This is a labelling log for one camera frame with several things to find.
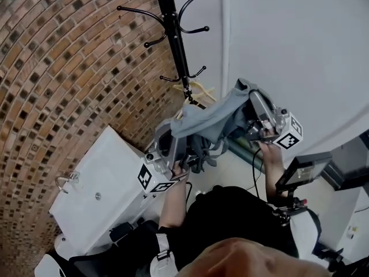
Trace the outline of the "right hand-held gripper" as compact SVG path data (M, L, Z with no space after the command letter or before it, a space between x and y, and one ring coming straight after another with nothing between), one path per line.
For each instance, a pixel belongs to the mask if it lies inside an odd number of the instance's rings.
M283 151L290 150L303 141L303 128L296 117L285 108L267 102L256 90L249 94L251 102L244 107L247 121L245 138L248 141L273 143ZM273 128L274 136L264 137L265 130Z

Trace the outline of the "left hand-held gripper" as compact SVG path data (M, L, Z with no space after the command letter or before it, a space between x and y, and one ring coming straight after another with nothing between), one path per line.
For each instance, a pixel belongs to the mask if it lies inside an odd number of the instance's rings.
M141 157L137 178L146 194L166 192L178 182L171 180L172 169L175 162L184 159L187 149L186 137L172 136L170 119L165 119L158 125L154 141L156 151L161 155L168 155L168 162L157 152L149 152Z

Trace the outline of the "person's left hand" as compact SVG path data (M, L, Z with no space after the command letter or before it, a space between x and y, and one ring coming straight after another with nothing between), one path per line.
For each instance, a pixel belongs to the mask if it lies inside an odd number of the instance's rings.
M190 168L187 163L177 161L172 169L172 181L187 181L189 178Z

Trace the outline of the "person's right hand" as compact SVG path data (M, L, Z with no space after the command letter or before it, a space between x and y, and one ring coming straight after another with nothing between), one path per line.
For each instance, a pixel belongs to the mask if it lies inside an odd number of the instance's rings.
M263 132L264 137L271 137L276 134L273 128L265 130ZM258 145L262 151L263 156L266 157L274 157L281 155L281 149L273 143L266 143L264 141L258 141Z

